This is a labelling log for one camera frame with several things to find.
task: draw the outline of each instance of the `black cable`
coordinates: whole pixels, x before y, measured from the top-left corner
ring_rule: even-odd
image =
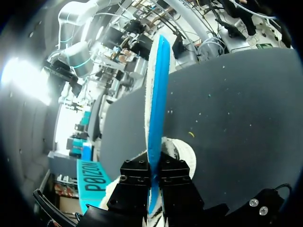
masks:
[[[206,23],[208,24],[209,27],[206,26],[206,28],[215,36],[217,37],[217,33],[214,32],[213,28],[211,27],[211,25],[209,24],[209,22],[206,20],[205,16],[197,9],[197,7],[193,4],[193,2],[190,3],[193,8],[201,15],[201,17],[206,21]]]
[[[165,25],[173,32],[174,35],[181,34],[181,36],[182,36],[184,39],[186,39],[185,36],[180,32],[180,30],[179,30],[176,26],[174,26],[169,20],[167,20],[166,18],[164,18],[163,16],[161,16],[160,14],[158,14],[158,13],[157,13],[156,11],[154,11],[153,9],[150,9],[150,8],[148,8],[147,6],[145,6],[145,5],[141,4],[141,3],[138,3],[138,4],[139,4],[140,6],[143,6],[144,8],[146,8],[147,10],[149,10],[150,12],[153,12],[154,14],[156,14],[157,16],[159,16],[159,17],[160,17],[160,21],[161,21],[163,24],[165,24]],[[175,29],[175,31],[174,31],[171,27],[169,27],[169,26],[166,24],[166,22],[164,22],[164,20],[166,20],[166,22],[169,23],[169,25],[171,25],[171,26]]]
[[[291,187],[290,184],[288,184],[288,183],[284,183],[284,184],[282,184],[282,185],[276,187],[274,190],[277,191],[277,190],[279,190],[279,189],[281,189],[281,188],[288,188],[289,194],[291,194],[292,191],[293,191],[292,187]]]

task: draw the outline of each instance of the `screw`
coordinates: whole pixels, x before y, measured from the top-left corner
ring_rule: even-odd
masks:
[[[165,178],[165,182],[171,182],[171,179],[169,177]]]
[[[127,180],[127,176],[122,175],[122,176],[120,177],[120,181],[126,181],[126,180]]]
[[[267,213],[268,213],[267,207],[264,206],[264,207],[260,208],[259,215],[264,216],[264,215],[267,215]]]
[[[256,207],[259,205],[259,201],[257,199],[251,199],[250,200],[250,206],[251,207]]]
[[[189,181],[190,180],[190,177],[189,176],[184,176],[183,177],[183,181]]]

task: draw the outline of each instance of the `yellow speck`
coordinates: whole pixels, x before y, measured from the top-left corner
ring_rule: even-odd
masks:
[[[189,135],[191,135],[193,138],[195,137],[195,135],[194,135],[191,131],[189,131],[188,133],[189,133]]]

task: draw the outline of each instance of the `teal label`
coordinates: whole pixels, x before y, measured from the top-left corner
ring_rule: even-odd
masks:
[[[111,181],[99,162],[77,160],[79,199],[87,204],[99,204],[106,195],[105,189]]]

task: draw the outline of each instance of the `bright light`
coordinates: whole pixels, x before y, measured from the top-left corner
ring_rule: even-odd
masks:
[[[101,32],[103,31],[103,26],[99,29],[98,33],[97,33],[97,36],[96,36],[96,39],[99,39],[100,38],[100,35],[101,35]]]
[[[9,62],[5,65],[1,77],[1,84],[8,84],[13,80],[14,75],[16,74],[16,70],[18,70],[18,58],[14,58],[9,60]]]
[[[43,69],[39,71],[27,61],[10,60],[3,71],[3,83],[13,82],[27,95],[33,96],[50,105],[51,99],[48,96],[47,80],[48,73]]]
[[[86,21],[83,31],[82,31],[81,41],[85,41],[87,33],[89,32],[89,26],[90,26],[91,21],[92,21],[92,18],[89,18]]]

